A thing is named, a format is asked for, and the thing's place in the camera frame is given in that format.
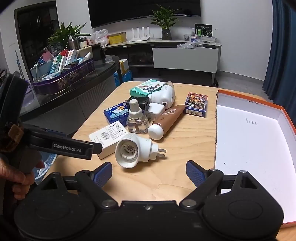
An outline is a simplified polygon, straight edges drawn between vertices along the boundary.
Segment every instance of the barcode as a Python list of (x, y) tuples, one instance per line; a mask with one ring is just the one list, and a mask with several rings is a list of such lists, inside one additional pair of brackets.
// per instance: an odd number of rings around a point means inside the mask
[(186, 110), (187, 114), (202, 116), (202, 112), (194, 110)]
[(109, 137), (109, 135), (108, 135), (107, 132), (104, 131), (104, 132), (102, 133), (102, 135), (103, 135), (103, 138), (104, 138), (105, 140), (110, 139), (110, 137)]

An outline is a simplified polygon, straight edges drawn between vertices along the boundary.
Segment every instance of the human hand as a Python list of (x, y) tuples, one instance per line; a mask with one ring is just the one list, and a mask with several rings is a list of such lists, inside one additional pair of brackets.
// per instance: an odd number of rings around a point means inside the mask
[[(39, 161), (36, 167), (44, 168), (45, 166), (42, 161)], [(7, 164), (1, 158), (0, 158), (0, 178), (3, 178), (15, 183), (12, 185), (12, 191), (14, 192), (14, 197), (17, 200), (24, 199), (30, 189), (30, 185), (32, 185), (35, 182), (35, 176), (33, 172), (25, 175), (21, 171), (14, 168), (13, 166)]]

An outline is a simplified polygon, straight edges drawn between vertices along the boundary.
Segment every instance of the plant pot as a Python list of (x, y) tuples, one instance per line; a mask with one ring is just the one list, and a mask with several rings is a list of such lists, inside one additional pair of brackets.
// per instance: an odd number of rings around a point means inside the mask
[(69, 50), (73, 50), (73, 49), (78, 50), (78, 49), (81, 49), (79, 38), (77, 38), (77, 37), (71, 38), (68, 41), (68, 45), (69, 45)]
[(170, 33), (170, 29), (162, 29), (161, 39), (162, 40), (172, 40), (172, 34)]

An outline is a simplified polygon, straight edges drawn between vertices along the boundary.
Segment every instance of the green plant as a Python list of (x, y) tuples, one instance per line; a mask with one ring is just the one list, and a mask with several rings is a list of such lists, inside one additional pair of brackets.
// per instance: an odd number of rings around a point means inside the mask
[(51, 44), (61, 43), (61, 45), (64, 47), (64, 49), (68, 48), (68, 40), (69, 36), (71, 37), (79, 37), (79, 36), (90, 36), (90, 34), (82, 34), (81, 29), (86, 25), (86, 23), (82, 26), (76, 25), (75, 27), (72, 27), (72, 24), (68, 25), (68, 27), (65, 27), (65, 24), (61, 24), (61, 28), (58, 28), (53, 35), (51, 35), (47, 42)]
[(160, 26), (162, 29), (170, 29), (171, 26), (174, 26), (177, 20), (175, 17), (175, 11), (179, 10), (172, 10), (170, 8), (164, 8), (163, 6), (157, 5), (160, 9), (158, 11), (154, 11), (153, 15), (153, 22), (152, 24), (156, 24)]

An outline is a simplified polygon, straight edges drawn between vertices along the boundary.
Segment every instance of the white power adapter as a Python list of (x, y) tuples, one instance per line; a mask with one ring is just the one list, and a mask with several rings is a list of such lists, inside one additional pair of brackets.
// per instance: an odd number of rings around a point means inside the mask
[(158, 145), (151, 139), (139, 137), (135, 133), (125, 135), (116, 146), (115, 158), (124, 168), (133, 168), (139, 161), (148, 162), (155, 160), (157, 156), (164, 157), (164, 149), (158, 149)]

